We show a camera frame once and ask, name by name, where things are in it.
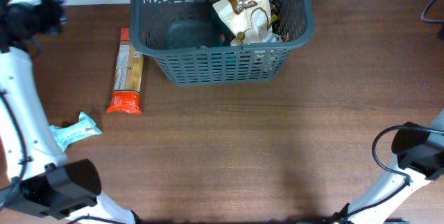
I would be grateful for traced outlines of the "small mint green packet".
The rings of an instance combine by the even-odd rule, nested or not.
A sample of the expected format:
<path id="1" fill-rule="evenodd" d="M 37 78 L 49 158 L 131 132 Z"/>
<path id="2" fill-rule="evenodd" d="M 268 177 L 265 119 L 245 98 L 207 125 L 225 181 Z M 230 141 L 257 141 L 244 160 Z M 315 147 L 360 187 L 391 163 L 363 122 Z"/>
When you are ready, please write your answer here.
<path id="1" fill-rule="evenodd" d="M 78 122 L 71 126 L 66 128 L 49 126 L 49 128 L 62 151 L 66 151 L 69 145 L 77 141 L 103 133 L 96 122 L 84 112 L 80 112 Z"/>

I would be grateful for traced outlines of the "orange pasta packet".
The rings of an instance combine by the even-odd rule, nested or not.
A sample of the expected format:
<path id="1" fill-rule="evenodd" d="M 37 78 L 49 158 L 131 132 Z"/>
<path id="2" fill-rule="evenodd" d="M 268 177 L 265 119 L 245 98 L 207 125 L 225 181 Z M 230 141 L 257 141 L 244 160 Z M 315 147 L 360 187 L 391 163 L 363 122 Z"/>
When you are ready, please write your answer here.
<path id="1" fill-rule="evenodd" d="M 112 98 L 106 110 L 140 114 L 140 86 L 144 56 L 136 50 L 129 38 L 129 28 L 121 28 L 119 52 L 115 67 Z"/>

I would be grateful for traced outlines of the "green Nescafe bag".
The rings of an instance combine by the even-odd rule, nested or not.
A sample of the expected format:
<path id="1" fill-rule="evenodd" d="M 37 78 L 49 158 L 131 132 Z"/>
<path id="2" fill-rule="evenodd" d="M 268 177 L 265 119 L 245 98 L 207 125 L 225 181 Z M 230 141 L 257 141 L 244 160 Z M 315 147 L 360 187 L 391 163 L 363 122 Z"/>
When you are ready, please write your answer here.
<path id="1" fill-rule="evenodd" d="M 230 31 L 230 29 L 222 22 L 218 13 L 213 9 L 211 11 L 211 24 L 214 30 L 212 35 L 214 46 L 240 46 L 242 42 L 234 36 L 234 34 Z M 270 29 L 265 33 L 262 32 L 259 34 L 259 39 L 254 42 L 249 42 L 249 44 L 257 44 L 257 43 L 278 43 L 282 42 L 282 38 L 273 33 Z"/>

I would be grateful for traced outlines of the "beige Pantree snack bag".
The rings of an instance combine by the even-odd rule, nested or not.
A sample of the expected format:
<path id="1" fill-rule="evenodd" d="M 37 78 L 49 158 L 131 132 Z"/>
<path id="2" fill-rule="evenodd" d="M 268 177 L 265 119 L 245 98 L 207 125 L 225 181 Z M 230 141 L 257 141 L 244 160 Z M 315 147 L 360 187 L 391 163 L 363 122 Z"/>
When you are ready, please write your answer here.
<path id="1" fill-rule="evenodd" d="M 230 46 L 277 43 L 282 38 L 273 33 L 269 0 L 220 0 L 213 9 L 228 28 Z"/>

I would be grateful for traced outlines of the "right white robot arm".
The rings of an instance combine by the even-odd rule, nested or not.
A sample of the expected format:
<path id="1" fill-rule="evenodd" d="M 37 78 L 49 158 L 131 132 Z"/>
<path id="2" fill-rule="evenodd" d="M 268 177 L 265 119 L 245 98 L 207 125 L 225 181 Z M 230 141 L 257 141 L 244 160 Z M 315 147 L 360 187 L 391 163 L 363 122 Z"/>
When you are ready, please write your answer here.
<path id="1" fill-rule="evenodd" d="M 379 140 L 395 132 L 389 165 L 377 156 Z M 333 214 L 328 223 L 397 223 L 389 216 L 415 191 L 443 175 L 443 113 L 424 127 L 412 122 L 381 131 L 372 143 L 372 156 L 383 173 L 357 200 Z"/>

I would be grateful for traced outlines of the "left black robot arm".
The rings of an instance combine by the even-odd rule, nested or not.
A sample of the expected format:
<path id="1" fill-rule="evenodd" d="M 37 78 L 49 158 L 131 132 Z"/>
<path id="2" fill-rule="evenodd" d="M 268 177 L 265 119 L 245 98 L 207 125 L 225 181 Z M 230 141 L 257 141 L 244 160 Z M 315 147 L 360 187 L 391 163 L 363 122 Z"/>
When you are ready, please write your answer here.
<path id="1" fill-rule="evenodd" d="M 50 130 L 37 94 L 33 63 L 15 42 L 58 23 L 61 7 L 1 0 L 1 142 L 11 185 L 1 190 L 1 207 L 70 223 L 140 223 L 101 187 L 88 159 L 69 161 Z"/>

